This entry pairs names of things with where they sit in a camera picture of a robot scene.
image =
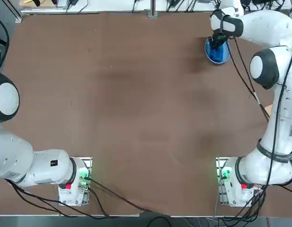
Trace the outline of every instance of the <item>red emergency stop button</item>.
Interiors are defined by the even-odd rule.
[[[245,183],[242,183],[240,186],[242,189],[247,189],[247,185]]]

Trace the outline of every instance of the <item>white robotic arm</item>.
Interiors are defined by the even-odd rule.
[[[0,74],[0,123],[13,118],[18,108],[18,90]],[[89,170],[82,159],[70,158],[58,149],[34,152],[30,143],[0,126],[0,178],[21,187],[57,184],[61,202],[80,206],[88,200],[85,176],[89,177]]]
[[[61,202],[81,206],[88,200],[85,176],[89,170],[82,159],[58,149],[34,152],[27,141],[0,127],[0,178],[20,187],[57,184]]]
[[[272,10],[243,15],[239,0],[227,0],[226,7],[213,13],[211,27],[215,34],[235,36],[266,48],[257,52],[250,63],[252,78],[265,89],[274,90],[272,114],[264,136],[245,157],[231,157],[225,163],[224,184],[231,206],[245,206],[255,184],[266,184],[273,148],[276,109],[282,83],[292,57],[292,19]],[[273,167],[269,184],[283,184],[292,179],[292,66],[284,91],[277,128]]]

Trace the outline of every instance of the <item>brown tabletop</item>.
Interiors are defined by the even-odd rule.
[[[212,216],[215,157],[251,152],[266,122],[231,61],[207,60],[209,35],[207,13],[26,16],[4,68],[19,89],[20,110],[3,127],[35,151],[93,157],[92,177],[140,206]],[[239,44],[249,65],[260,47]],[[272,103],[271,91],[255,88],[264,105]],[[96,190],[107,213],[139,213]],[[29,191],[58,198],[51,185]],[[93,198],[82,209],[100,213]],[[217,215],[237,211],[220,205]],[[0,179],[0,214],[50,213],[25,204]],[[292,194],[269,188],[261,215],[292,217]]]

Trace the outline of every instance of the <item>blue cup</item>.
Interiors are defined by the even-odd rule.
[[[218,65],[225,63],[230,57],[230,52],[228,50],[226,42],[224,42],[223,45],[217,48],[217,50],[213,50],[211,49],[209,40],[207,39],[204,45],[204,51],[206,53],[207,58],[212,63]]]

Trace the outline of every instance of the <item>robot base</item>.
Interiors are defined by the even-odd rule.
[[[77,172],[73,183],[66,189],[59,187],[59,200],[69,206],[82,206],[89,203],[88,187],[90,181],[83,179],[90,177],[92,158],[73,157]]]
[[[254,187],[242,189],[235,173],[237,157],[216,158],[217,175],[219,181],[219,195],[221,204],[231,207],[244,207],[254,195]]]

